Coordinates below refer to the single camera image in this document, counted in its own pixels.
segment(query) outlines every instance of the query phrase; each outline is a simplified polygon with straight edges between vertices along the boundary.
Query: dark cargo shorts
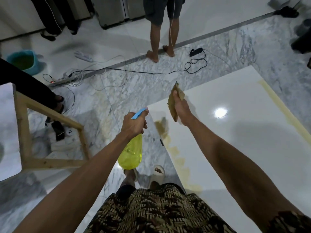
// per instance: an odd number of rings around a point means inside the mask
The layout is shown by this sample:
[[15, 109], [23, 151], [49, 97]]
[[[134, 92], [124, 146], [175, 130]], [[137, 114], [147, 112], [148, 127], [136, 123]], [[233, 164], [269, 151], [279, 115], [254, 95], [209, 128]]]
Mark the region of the dark cargo shorts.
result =
[[146, 19], [151, 23], [160, 26], [163, 22], [165, 7], [167, 7], [167, 15], [169, 16], [169, 19], [177, 19], [179, 18], [184, 3], [185, 0], [144, 0]]

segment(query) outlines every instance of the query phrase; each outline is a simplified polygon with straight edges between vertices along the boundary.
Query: person's left hand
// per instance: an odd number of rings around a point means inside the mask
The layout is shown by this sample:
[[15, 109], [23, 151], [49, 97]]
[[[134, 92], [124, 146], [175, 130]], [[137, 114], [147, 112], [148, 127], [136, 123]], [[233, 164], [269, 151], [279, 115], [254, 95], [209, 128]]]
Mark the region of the person's left hand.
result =
[[138, 134], [143, 134], [144, 129], [147, 129], [147, 122], [145, 117], [149, 113], [149, 110], [144, 110], [137, 119], [132, 119], [135, 113], [129, 112], [126, 116], [124, 116], [121, 132], [127, 133], [130, 139], [133, 139]]

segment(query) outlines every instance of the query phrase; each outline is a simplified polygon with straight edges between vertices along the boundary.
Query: yellow spray bottle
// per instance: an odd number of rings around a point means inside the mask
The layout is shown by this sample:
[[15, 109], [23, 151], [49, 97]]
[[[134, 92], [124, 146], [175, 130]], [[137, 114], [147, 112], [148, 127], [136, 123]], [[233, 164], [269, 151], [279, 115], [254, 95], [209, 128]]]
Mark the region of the yellow spray bottle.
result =
[[[147, 108], [143, 108], [139, 110], [132, 119], [137, 119], [140, 114], [146, 110]], [[142, 161], [142, 135], [139, 134], [134, 137], [124, 148], [122, 153], [118, 158], [119, 165], [127, 170], [134, 169], [138, 167], [140, 162]]]

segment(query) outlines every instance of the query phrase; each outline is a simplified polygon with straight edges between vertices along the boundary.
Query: blue spray trigger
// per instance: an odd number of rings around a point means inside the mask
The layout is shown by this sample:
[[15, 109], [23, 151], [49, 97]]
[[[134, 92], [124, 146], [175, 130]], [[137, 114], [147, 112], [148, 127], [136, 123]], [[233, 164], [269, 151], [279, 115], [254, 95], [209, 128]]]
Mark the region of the blue spray trigger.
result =
[[147, 108], [142, 108], [142, 109], [140, 109], [137, 113], [135, 113], [134, 114], [134, 116], [132, 117], [132, 119], [137, 119], [140, 115], [141, 115], [141, 113], [143, 112], [143, 111], [145, 111]]

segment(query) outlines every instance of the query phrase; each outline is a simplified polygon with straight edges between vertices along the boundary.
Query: person's left arm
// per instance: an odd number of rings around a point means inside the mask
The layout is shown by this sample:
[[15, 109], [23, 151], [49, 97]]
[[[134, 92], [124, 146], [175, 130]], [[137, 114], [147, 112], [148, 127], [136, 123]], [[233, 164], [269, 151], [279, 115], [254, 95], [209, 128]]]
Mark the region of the person's left arm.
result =
[[135, 120], [124, 117], [121, 132], [86, 164], [56, 186], [20, 223], [14, 233], [70, 233], [92, 207], [128, 142], [147, 128], [148, 110]]

